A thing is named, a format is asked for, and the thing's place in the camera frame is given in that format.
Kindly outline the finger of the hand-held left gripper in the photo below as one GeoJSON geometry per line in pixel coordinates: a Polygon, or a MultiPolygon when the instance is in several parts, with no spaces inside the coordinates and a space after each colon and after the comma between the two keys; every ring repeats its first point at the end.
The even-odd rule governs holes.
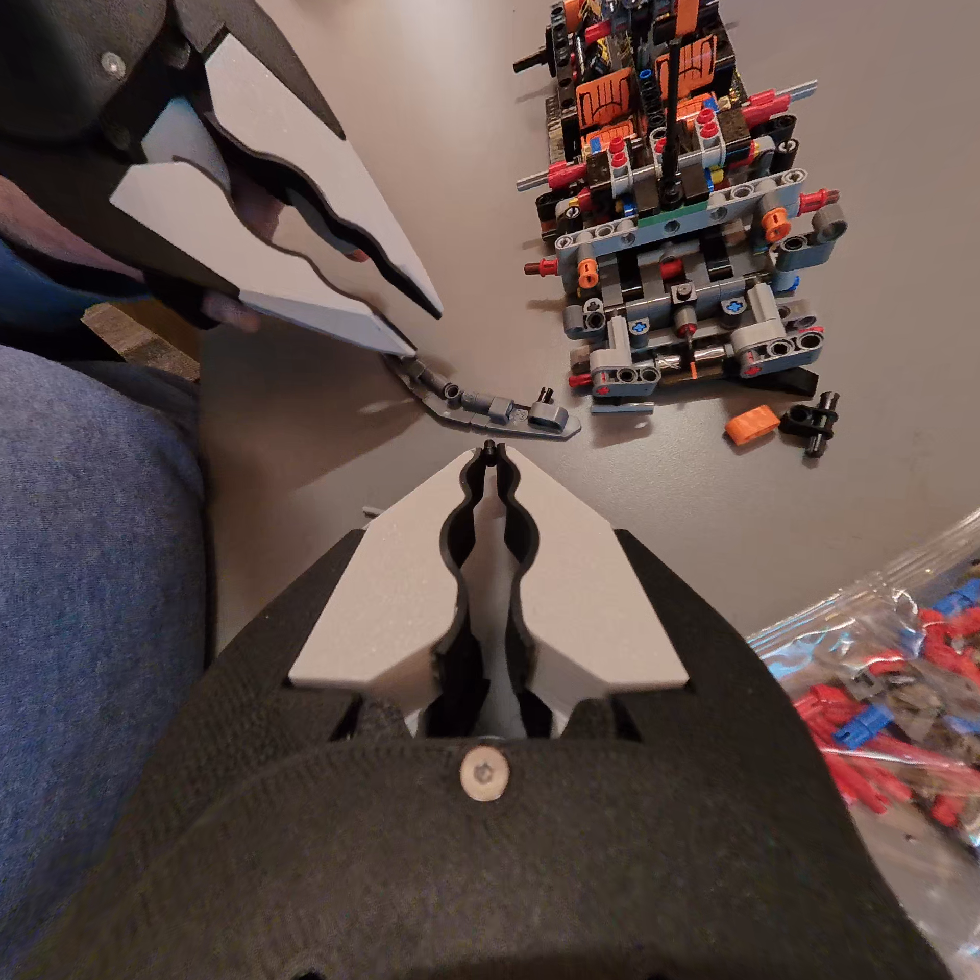
{"type": "Polygon", "coordinates": [[[320,238],[362,251],[381,275],[439,319],[444,306],[353,145],[232,33],[205,61],[214,123],[285,194],[320,238]]]}
{"type": "Polygon", "coordinates": [[[365,302],[335,290],[307,259],[267,244],[225,190],[187,162],[129,167],[112,205],[234,286],[250,309],[397,358],[415,348],[365,302]]]}

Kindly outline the lego car chassis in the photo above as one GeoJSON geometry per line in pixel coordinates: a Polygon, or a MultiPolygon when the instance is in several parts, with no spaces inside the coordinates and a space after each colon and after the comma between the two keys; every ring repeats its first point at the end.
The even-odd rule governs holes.
{"type": "Polygon", "coordinates": [[[750,91],[715,1],[553,2],[543,47],[549,166],[525,178],[560,279],[570,388],[593,414],[729,381],[799,399],[824,329],[798,298],[848,229],[807,190],[797,110],[817,80],[750,91]]]}

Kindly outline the black lego pin connector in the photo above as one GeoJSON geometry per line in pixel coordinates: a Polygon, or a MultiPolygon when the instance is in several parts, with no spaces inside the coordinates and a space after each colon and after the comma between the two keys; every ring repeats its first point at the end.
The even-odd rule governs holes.
{"type": "Polygon", "coordinates": [[[835,435],[840,394],[826,391],[813,405],[797,404],[780,417],[778,431],[803,445],[806,459],[822,459],[835,435]]]}

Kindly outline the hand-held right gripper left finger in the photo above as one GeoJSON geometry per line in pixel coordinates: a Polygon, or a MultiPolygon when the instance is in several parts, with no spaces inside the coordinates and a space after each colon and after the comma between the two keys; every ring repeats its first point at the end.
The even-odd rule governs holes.
{"type": "Polygon", "coordinates": [[[297,688],[396,705],[435,737],[472,733],[486,698],[462,568],[486,453],[470,450],[363,531],[288,674],[297,688]]]}

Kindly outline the small clear bag lego pins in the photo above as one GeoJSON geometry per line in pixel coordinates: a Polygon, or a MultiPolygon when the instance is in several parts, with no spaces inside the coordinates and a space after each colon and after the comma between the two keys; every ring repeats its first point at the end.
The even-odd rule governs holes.
{"type": "Polygon", "coordinates": [[[749,637],[889,886],[979,977],[979,512],[749,637]]]}

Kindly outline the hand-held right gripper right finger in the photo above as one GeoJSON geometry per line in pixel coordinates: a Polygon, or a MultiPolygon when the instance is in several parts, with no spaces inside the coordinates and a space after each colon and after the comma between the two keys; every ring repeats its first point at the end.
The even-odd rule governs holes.
{"type": "Polygon", "coordinates": [[[525,734],[557,737],[585,701],[686,686],[689,673],[610,522],[505,444],[496,472],[517,563],[505,649],[525,734]]]}

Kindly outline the person's left hand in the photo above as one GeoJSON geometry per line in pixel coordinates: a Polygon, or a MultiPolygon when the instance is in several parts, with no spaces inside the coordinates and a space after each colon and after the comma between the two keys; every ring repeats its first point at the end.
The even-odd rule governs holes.
{"type": "MultiPolygon", "coordinates": [[[[71,268],[88,268],[99,274],[128,277],[140,285],[145,283],[137,268],[116,260],[74,234],[5,177],[1,178],[1,233],[2,239],[26,251],[31,259],[43,256],[71,268]]],[[[239,300],[216,292],[205,293],[202,313],[212,320],[251,332],[261,323],[260,316],[239,300]]]]}

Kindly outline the grey lego panel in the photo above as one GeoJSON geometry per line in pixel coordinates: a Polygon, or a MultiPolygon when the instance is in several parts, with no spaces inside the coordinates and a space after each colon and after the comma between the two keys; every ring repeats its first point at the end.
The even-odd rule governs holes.
{"type": "Polygon", "coordinates": [[[513,398],[472,391],[417,358],[383,354],[382,361],[423,408],[441,423],[492,437],[504,435],[567,441],[581,432],[581,422],[558,404],[551,387],[522,404],[513,398]]]}

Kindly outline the orange lego connector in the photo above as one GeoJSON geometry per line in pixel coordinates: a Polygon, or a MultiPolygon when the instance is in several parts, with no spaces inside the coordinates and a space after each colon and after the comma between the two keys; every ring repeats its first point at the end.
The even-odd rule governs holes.
{"type": "Polygon", "coordinates": [[[776,432],[780,423],[776,412],[763,404],[730,418],[724,432],[733,446],[743,448],[776,432]]]}

